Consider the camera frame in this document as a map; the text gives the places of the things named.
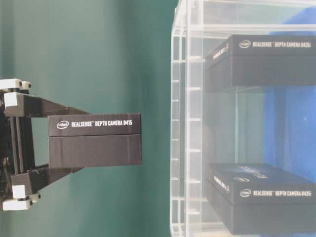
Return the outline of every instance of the realsense depth camera d435i box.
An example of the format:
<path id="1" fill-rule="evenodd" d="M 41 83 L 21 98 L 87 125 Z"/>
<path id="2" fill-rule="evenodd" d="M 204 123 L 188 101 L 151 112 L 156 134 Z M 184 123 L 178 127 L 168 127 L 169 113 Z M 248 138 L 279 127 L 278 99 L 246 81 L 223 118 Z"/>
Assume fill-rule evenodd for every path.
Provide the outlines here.
<path id="1" fill-rule="evenodd" d="M 51 168 L 142 163 L 141 115 L 49 116 Z"/>
<path id="2" fill-rule="evenodd" d="M 304 178 L 266 164 L 211 164 L 206 183 L 234 235 L 316 231 L 316 184 Z"/>
<path id="3" fill-rule="evenodd" d="M 316 37 L 232 35 L 205 62 L 205 92 L 316 84 Z"/>

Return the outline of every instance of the green backdrop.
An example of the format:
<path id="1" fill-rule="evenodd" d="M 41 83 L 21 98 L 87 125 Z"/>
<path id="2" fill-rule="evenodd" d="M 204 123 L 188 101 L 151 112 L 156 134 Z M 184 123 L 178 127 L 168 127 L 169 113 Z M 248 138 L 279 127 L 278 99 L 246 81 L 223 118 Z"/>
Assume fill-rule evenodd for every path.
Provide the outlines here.
<path id="1" fill-rule="evenodd" d="M 86 168 L 0 213 L 0 236 L 169 236 L 170 34 L 177 0 L 0 0 L 0 78 L 92 113 L 141 112 L 143 165 Z M 47 120 L 34 119 L 37 164 Z"/>

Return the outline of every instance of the transparent shelf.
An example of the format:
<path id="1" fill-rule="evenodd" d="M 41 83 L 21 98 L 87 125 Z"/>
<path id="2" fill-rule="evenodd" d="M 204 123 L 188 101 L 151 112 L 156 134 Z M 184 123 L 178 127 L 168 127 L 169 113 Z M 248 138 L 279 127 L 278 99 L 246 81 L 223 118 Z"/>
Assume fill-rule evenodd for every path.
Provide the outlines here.
<path id="1" fill-rule="evenodd" d="M 316 115 L 308 108 L 316 107 L 313 86 L 205 89 L 206 58 L 231 35 L 316 35 L 315 7 L 316 0 L 179 0 L 171 39 L 173 237 L 232 235 L 207 199 L 209 163 L 268 163 L 316 181 Z"/>

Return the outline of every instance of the black box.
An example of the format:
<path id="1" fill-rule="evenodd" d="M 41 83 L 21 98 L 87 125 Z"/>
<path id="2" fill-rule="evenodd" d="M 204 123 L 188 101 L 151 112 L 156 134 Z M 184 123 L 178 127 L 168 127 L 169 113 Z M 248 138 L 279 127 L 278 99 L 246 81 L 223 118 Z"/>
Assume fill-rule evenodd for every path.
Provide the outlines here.
<path id="1" fill-rule="evenodd" d="M 232 35 L 205 62 L 206 92 L 316 84 L 316 37 Z"/>
<path id="2" fill-rule="evenodd" d="M 206 197 L 233 235 L 316 232 L 316 185 L 266 164 L 212 164 Z"/>
<path id="3" fill-rule="evenodd" d="M 48 117 L 51 168 L 142 163 L 141 115 Z"/>

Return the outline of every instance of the intel logo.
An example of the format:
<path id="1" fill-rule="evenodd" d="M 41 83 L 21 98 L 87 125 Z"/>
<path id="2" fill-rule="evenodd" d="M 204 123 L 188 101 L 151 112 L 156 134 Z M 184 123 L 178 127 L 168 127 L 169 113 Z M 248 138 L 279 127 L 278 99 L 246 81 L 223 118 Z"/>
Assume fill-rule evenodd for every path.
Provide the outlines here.
<path id="1" fill-rule="evenodd" d="M 58 129 L 65 129 L 69 126 L 69 122 L 68 121 L 60 121 L 59 123 L 57 123 L 57 128 Z"/>
<path id="2" fill-rule="evenodd" d="M 244 189 L 240 191 L 240 196 L 243 198 L 246 198 L 251 195 L 251 190 L 250 189 Z"/>
<path id="3" fill-rule="evenodd" d="M 249 40 L 243 40 L 239 44 L 240 48 L 249 48 L 250 46 L 251 46 L 251 42 Z"/>

